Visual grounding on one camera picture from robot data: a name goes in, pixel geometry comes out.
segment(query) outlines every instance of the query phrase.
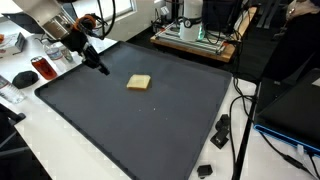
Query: gray mat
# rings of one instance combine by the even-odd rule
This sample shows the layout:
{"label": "gray mat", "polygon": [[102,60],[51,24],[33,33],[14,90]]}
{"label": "gray mat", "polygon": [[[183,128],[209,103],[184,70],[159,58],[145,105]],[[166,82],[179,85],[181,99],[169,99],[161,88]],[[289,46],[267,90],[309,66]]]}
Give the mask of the gray mat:
{"label": "gray mat", "polygon": [[[132,179],[188,179],[232,75],[124,42],[101,59],[109,76],[80,65],[36,95]],[[126,89],[132,74],[151,87]]]}

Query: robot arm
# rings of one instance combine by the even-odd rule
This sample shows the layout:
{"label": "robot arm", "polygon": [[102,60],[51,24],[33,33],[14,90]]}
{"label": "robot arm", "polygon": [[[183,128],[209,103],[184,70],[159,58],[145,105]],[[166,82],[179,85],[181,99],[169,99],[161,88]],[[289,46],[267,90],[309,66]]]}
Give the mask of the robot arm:
{"label": "robot arm", "polygon": [[[74,26],[75,22],[56,0],[13,0],[26,14],[31,16],[54,40],[60,41],[70,51],[76,51],[83,57],[83,64],[90,68],[99,68],[108,75],[109,70],[101,63],[100,57],[89,43],[85,33]],[[58,0],[60,3],[76,0]]]}

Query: black device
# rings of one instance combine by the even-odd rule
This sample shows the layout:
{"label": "black device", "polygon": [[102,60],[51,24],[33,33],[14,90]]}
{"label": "black device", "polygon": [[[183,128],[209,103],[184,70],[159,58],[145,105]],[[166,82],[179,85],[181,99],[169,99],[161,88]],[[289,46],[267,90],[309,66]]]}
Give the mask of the black device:
{"label": "black device", "polygon": [[[77,19],[77,14],[73,8],[72,3],[63,4],[63,9],[70,15],[73,20]],[[8,20],[14,22],[21,28],[25,29],[29,33],[45,34],[44,30],[38,25],[38,23],[24,12],[19,13],[2,13]]]}
{"label": "black device", "polygon": [[202,22],[206,30],[232,34],[242,0],[203,0]]}
{"label": "black device", "polygon": [[198,177],[204,179],[205,177],[210,176],[213,171],[211,165],[203,165],[198,167],[197,172]]}
{"label": "black device", "polygon": [[231,119],[229,115],[223,114],[220,120],[216,124],[216,130],[218,131],[210,141],[221,149],[227,142],[227,135],[230,132]]}
{"label": "black device", "polygon": [[310,71],[293,88],[262,110],[254,129],[320,155],[320,70]]}

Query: electronic device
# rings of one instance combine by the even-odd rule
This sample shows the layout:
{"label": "electronic device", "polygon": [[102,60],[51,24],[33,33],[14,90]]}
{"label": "electronic device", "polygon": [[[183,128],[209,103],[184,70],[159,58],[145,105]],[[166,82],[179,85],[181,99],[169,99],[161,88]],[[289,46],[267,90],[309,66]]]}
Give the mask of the electronic device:
{"label": "electronic device", "polygon": [[232,34],[242,9],[242,0],[203,0],[202,22],[205,30]]}
{"label": "electronic device", "polygon": [[310,71],[293,88],[256,116],[254,129],[320,155],[320,70]]}
{"label": "electronic device", "polygon": [[185,0],[183,17],[180,18],[180,38],[196,41],[201,32],[202,0]]}

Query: black cable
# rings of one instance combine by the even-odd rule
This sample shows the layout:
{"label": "black cable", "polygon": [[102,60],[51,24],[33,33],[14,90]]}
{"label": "black cable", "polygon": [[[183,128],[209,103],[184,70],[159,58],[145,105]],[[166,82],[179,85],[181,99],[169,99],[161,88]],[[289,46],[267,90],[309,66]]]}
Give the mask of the black cable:
{"label": "black cable", "polygon": [[241,56],[241,54],[242,54],[242,52],[243,52],[243,37],[242,37],[242,35],[240,34],[240,32],[237,31],[237,30],[235,30],[235,29],[234,29],[234,34],[236,35],[237,40],[240,41],[240,42],[238,43],[238,46],[239,46],[239,47],[236,47],[236,48],[237,48],[237,55],[236,55],[235,61],[236,61],[237,65],[236,65],[235,72],[237,73],[237,72],[239,71],[239,68],[240,68],[240,56]]}
{"label": "black cable", "polygon": [[155,8],[155,15],[157,16],[157,19],[161,19],[157,8]]}
{"label": "black cable", "polygon": [[277,148],[275,148],[271,142],[266,138],[266,136],[263,133],[260,133],[261,136],[263,137],[263,139],[268,143],[268,145],[274,150],[276,151],[280,156],[285,156],[285,154],[283,154],[282,152],[280,152]]}
{"label": "black cable", "polygon": [[[103,19],[103,13],[102,13],[102,8],[101,8],[101,2],[100,0],[97,0],[98,2],[98,5],[99,5],[99,11],[100,11],[100,16],[101,16],[101,19]],[[113,14],[112,14],[112,20],[111,20],[111,24],[110,24],[110,27],[108,28],[108,31],[105,32],[105,29],[104,29],[104,25],[105,25],[105,21],[103,20],[102,21],[102,31],[103,31],[103,34],[102,36],[100,36],[99,38],[100,39],[104,39],[112,30],[113,26],[114,26],[114,22],[115,22],[115,19],[116,19],[116,3],[115,3],[115,0],[112,0],[112,6],[113,6]]]}
{"label": "black cable", "polygon": [[263,133],[260,132],[260,135],[263,137],[263,139],[267,142],[267,144],[275,151],[277,152],[285,161],[287,161],[288,163],[290,163],[291,165],[293,165],[294,167],[301,169],[303,171],[305,171],[306,173],[310,174],[312,177],[313,175],[310,173],[310,171],[304,167],[304,165],[297,161],[296,159],[294,159],[293,157],[283,154],[282,152],[280,152],[277,148],[275,148],[271,142],[265,137],[265,135]]}
{"label": "black cable", "polygon": [[[207,26],[209,25],[209,23],[207,23],[205,26],[204,26],[204,31],[205,31],[205,37],[206,37],[206,39],[209,41],[209,43],[210,44],[217,44],[218,42],[219,42],[219,40],[220,40],[220,38],[221,38],[221,31],[219,30],[219,35],[217,36],[217,35],[215,35],[215,34],[211,34],[210,32],[209,32],[209,30],[207,29]],[[217,38],[217,40],[216,40],[216,42],[215,43],[213,43],[213,42],[211,42],[210,41],[210,39],[209,39],[209,37],[208,37],[208,34],[210,35],[210,36],[213,36],[213,37],[215,37],[215,38]]]}
{"label": "black cable", "polygon": [[233,136],[232,136],[232,126],[231,126],[231,122],[232,122],[232,107],[233,107],[233,104],[240,98],[243,98],[243,97],[246,97],[246,98],[249,98],[251,96],[243,96],[243,95],[240,95],[238,97],[236,97],[232,102],[231,102],[231,105],[230,105],[230,108],[229,108],[229,118],[230,118],[230,126],[229,126],[229,130],[230,130],[230,143],[231,143],[231,149],[232,149],[232,159],[233,159],[233,171],[235,170],[235,166],[236,166],[236,153],[235,153],[235,148],[234,148],[234,142],[233,142]]}
{"label": "black cable", "polygon": [[255,98],[255,97],[254,97],[254,96],[243,95],[243,93],[242,93],[242,91],[240,90],[238,84],[239,84],[238,78],[234,77],[234,78],[233,78],[233,85],[234,85],[234,88],[236,89],[236,91],[237,91],[237,92],[239,93],[239,95],[242,97],[242,105],[243,105],[244,112],[245,112],[245,114],[248,116],[248,119],[249,119],[251,122],[253,122],[253,118],[250,117],[250,114],[249,114],[249,112],[247,111],[247,107],[246,107],[246,102],[245,102],[245,100],[247,99],[247,100],[249,100],[249,101],[251,101],[251,102],[254,102],[254,98]]}
{"label": "black cable", "polygon": [[317,174],[317,177],[320,179],[320,176],[319,176],[319,172],[318,172],[317,166],[316,166],[316,164],[314,163],[314,161],[313,161],[313,159],[312,159],[312,155],[311,155],[311,154],[309,154],[309,158],[310,158],[310,160],[311,160],[311,163],[312,163],[312,166],[313,166],[313,168],[314,168],[314,171],[315,171],[315,172],[316,172],[316,174]]}
{"label": "black cable", "polygon": [[179,2],[172,2],[172,1],[169,1],[169,0],[165,0],[165,2],[171,3],[171,4],[179,4],[179,5],[183,5],[184,4],[184,2],[179,3]]}

